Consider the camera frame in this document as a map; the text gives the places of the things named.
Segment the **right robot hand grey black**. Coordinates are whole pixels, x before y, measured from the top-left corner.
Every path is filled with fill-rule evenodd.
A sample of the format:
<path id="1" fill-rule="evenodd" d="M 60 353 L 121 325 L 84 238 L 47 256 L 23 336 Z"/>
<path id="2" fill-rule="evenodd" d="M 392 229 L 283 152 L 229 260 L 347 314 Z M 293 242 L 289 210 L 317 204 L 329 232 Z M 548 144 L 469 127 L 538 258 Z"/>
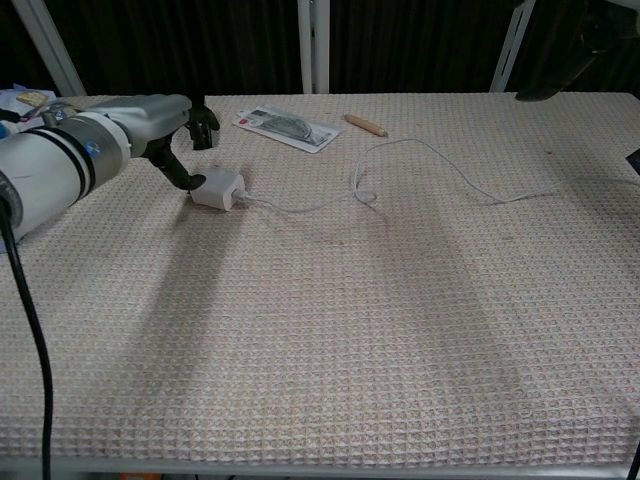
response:
<path id="1" fill-rule="evenodd" d="M 639 93 L 637 1 L 538 1 L 508 83 L 523 102 L 562 91 Z"/>

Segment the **left robot hand grey black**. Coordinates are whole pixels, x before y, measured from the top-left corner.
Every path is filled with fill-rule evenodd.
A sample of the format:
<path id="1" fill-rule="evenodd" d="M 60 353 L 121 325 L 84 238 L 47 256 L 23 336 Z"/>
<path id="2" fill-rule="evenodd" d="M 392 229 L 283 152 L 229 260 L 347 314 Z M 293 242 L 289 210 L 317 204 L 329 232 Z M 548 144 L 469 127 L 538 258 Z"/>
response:
<path id="1" fill-rule="evenodd" d="M 133 158 L 145 158 L 176 188 L 191 192 L 206 177 L 191 175 L 171 149 L 173 135 L 184 127 L 195 150 L 213 146 L 212 133 L 220 129 L 215 114 L 200 99 L 194 103 L 180 94 L 118 97 L 88 108 L 116 123 L 127 136 Z"/>

